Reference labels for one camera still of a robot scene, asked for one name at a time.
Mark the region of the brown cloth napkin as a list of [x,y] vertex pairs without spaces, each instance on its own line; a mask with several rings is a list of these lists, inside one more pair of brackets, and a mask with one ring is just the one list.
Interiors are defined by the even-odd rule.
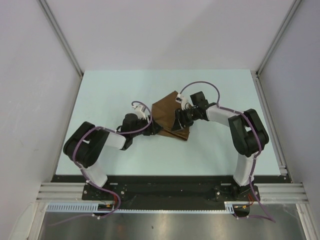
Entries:
[[175,122],[175,110],[180,109],[181,105],[176,102],[177,91],[173,91],[159,101],[152,104],[152,117],[157,124],[162,127],[158,133],[161,136],[187,141],[190,129],[187,127],[182,130],[172,131]]

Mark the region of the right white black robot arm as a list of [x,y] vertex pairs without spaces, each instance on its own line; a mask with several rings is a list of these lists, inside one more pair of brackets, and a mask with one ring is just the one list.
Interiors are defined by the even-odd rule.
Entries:
[[180,93],[175,101],[181,105],[174,110],[174,122],[171,131],[176,132],[193,125],[196,120],[215,122],[229,128],[233,146],[238,152],[238,159],[231,196],[242,201],[253,189],[254,170],[258,156],[269,143],[269,135],[255,109],[237,111],[209,103],[203,92],[191,96],[192,104]]

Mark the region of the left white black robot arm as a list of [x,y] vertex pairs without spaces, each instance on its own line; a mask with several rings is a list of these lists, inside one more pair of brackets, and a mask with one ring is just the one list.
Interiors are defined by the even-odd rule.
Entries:
[[125,151],[139,135],[157,135],[163,127],[149,115],[140,118],[136,113],[125,115],[116,130],[85,121],[63,146],[63,153],[80,169],[86,181],[94,185],[93,194],[100,200],[110,196],[107,175],[101,170],[98,158],[104,147]]

